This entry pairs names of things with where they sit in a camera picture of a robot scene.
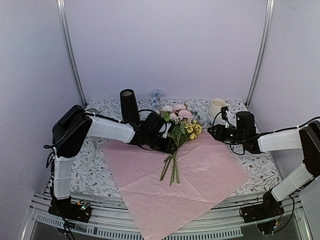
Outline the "pink tissue wrapping paper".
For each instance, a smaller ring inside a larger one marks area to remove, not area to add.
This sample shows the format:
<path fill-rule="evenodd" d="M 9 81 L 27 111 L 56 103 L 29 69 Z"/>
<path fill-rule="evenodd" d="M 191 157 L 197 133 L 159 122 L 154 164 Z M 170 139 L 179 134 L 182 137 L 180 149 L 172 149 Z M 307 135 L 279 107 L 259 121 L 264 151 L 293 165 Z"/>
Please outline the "pink tissue wrapping paper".
<path fill-rule="evenodd" d="M 165 153 L 111 141 L 104 158 L 135 225 L 146 240 L 161 240 L 195 220 L 250 178 L 221 142 L 203 132 L 178 151 L 180 182 L 161 173 Z"/>

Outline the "double pink rose stem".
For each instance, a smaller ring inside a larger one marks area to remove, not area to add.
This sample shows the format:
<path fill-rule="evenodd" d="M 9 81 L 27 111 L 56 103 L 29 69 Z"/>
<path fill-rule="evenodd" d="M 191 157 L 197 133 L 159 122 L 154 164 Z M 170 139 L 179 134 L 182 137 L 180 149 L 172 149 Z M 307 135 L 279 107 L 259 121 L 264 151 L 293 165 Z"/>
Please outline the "double pink rose stem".
<path fill-rule="evenodd" d="M 173 138 L 177 149 L 179 149 L 182 145 L 190 140 L 190 133 L 188 132 L 187 128 L 193 120 L 193 115 L 189 110 L 187 110 L 186 105 L 177 104 L 173 107 L 173 112 L 169 116 L 175 123 L 170 136 Z M 180 183 L 177 155 L 178 151 L 176 150 L 171 158 L 172 172 L 170 177 L 170 186 L 174 182 L 176 182 L 177 184 Z"/>

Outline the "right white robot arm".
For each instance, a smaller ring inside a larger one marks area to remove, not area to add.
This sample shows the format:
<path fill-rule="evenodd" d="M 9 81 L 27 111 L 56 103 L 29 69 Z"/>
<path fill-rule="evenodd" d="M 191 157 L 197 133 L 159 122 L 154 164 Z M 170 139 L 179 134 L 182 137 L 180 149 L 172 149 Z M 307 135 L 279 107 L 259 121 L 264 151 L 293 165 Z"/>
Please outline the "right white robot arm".
<path fill-rule="evenodd" d="M 241 145 L 244 152 L 262 154 L 266 152 L 301 150 L 302 163 L 284 180 L 263 195 L 258 213 L 269 218 L 278 210 L 281 202 L 296 191 L 302 190 L 320 175 L 320 118 L 270 132 L 258 133 L 255 116 L 249 111 L 235 114 L 235 125 L 230 124 L 228 110 L 219 113 L 224 124 L 213 123 L 208 133 L 219 142 L 229 146 Z"/>

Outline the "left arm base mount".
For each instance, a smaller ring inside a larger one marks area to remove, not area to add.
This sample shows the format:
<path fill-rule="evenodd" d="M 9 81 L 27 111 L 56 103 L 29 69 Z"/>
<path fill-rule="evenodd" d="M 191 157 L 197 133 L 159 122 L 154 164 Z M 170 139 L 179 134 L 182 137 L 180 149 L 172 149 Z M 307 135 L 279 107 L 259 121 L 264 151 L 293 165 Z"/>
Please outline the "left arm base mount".
<path fill-rule="evenodd" d="M 72 203 L 70 199 L 52 200 L 48 213 L 65 220 L 88 223 L 91 217 L 92 208 L 90 206 Z"/>

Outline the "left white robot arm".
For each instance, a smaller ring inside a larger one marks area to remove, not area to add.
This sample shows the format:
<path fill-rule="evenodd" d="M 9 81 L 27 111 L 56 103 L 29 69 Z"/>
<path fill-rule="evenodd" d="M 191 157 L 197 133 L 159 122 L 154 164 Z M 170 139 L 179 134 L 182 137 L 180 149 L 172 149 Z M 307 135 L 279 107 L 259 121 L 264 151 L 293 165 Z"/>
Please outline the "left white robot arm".
<path fill-rule="evenodd" d="M 157 112 L 148 109 L 146 119 L 140 119 L 140 111 L 122 111 L 122 120 L 94 114 L 74 105 L 52 128 L 52 143 L 43 145 L 50 149 L 53 158 L 52 194 L 57 201 L 55 209 L 63 216 L 74 213 L 70 198 L 70 178 L 75 157 L 87 138 L 102 138 L 137 146 L 148 151 L 173 154 L 175 141 L 167 134 L 173 127 Z"/>

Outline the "pale pink rose stem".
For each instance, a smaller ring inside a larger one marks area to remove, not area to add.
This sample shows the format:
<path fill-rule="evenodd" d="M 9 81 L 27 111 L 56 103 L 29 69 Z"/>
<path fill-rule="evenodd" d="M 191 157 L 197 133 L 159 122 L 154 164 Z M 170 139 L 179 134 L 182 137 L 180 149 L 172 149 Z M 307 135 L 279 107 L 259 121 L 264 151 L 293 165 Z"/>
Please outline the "pale pink rose stem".
<path fill-rule="evenodd" d="M 174 122 L 174 119 L 172 117 L 172 114 L 174 113 L 174 109 L 173 107 L 169 106 L 169 105 L 166 105 L 162 108 L 161 112 L 160 112 L 160 115 L 162 116 L 162 118 L 165 120 L 165 122 L 169 122 L 169 121 L 173 121 Z M 167 170 L 169 168 L 169 165 L 172 161 L 172 159 L 174 158 L 175 156 L 175 151 L 172 151 L 168 156 L 167 158 L 163 161 L 164 162 L 164 166 L 163 166 L 163 169 L 162 169 L 162 172 L 161 172 L 161 175 L 160 175 L 160 181 L 163 181 L 164 178 L 165 178 L 165 175 L 167 173 Z"/>

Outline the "yellow small flower sprig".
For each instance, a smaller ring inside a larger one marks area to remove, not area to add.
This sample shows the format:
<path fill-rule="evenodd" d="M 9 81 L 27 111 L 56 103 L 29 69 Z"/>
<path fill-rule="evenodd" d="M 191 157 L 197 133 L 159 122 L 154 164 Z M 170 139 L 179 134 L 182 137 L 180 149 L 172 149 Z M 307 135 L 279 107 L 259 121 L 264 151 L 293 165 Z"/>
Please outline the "yellow small flower sprig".
<path fill-rule="evenodd" d="M 189 141 L 194 141 L 202 133 L 202 126 L 196 121 L 191 122 L 182 122 L 175 134 L 175 144 L 177 148 L 180 148 L 182 145 Z"/>

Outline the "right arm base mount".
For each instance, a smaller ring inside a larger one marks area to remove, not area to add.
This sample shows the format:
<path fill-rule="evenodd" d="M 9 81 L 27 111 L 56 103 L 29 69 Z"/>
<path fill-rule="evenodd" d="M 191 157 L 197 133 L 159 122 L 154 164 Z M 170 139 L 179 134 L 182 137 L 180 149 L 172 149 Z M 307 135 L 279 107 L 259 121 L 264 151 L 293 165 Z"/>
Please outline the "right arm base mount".
<path fill-rule="evenodd" d="M 285 211 L 281 204 L 277 205 L 275 208 L 270 208 L 265 207 L 263 203 L 252 204 L 245 202 L 239 208 L 239 215 L 243 218 L 245 223 L 272 219 L 256 224 L 257 230 L 263 235 L 271 235 L 276 232 L 284 213 Z"/>

